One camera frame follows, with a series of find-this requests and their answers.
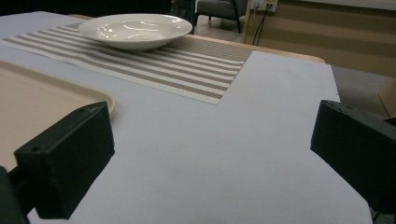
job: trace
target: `striped table runner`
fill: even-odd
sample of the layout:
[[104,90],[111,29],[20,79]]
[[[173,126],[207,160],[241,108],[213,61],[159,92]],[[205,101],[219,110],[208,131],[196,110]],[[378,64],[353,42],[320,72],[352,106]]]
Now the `striped table runner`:
[[78,33],[78,23],[0,40],[3,45],[216,105],[250,49],[183,36],[148,52],[113,49]]

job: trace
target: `power outlet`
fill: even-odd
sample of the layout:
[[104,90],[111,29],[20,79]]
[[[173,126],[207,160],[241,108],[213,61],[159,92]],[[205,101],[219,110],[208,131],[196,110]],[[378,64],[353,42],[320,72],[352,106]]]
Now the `power outlet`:
[[254,9],[255,6],[258,6],[257,10],[264,11],[267,4],[271,4],[270,11],[275,12],[277,6],[277,0],[251,0],[250,8]]

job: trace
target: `chair seat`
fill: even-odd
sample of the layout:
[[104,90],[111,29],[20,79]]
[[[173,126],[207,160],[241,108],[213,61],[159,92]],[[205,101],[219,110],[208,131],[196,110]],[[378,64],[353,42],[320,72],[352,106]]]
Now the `chair seat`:
[[197,13],[223,19],[235,19],[233,3],[228,0],[200,0],[197,3]]

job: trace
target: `table surface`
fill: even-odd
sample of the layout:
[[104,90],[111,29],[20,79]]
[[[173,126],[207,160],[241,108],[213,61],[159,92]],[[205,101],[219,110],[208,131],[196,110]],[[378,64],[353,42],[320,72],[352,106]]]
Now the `table surface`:
[[[0,37],[81,19],[0,18]],[[67,223],[372,223],[367,202],[310,150],[325,63],[253,51],[218,105],[0,46],[0,60],[106,91],[116,154]],[[40,220],[32,223],[64,223]]]

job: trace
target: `black cable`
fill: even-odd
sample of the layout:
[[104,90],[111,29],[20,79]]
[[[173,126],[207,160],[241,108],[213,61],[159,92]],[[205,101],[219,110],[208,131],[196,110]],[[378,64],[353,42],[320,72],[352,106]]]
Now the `black cable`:
[[264,11],[264,15],[262,16],[262,21],[260,22],[259,26],[257,27],[256,33],[254,35],[253,45],[255,45],[254,42],[256,42],[256,36],[257,36],[257,33],[260,30],[260,35],[259,35],[259,38],[258,38],[257,44],[256,44],[256,46],[259,46],[260,38],[262,37],[262,27],[264,26],[265,16],[267,15],[267,13],[268,13],[268,11],[270,10],[271,7],[272,7],[271,4],[267,4],[267,7],[265,8],[265,11]]

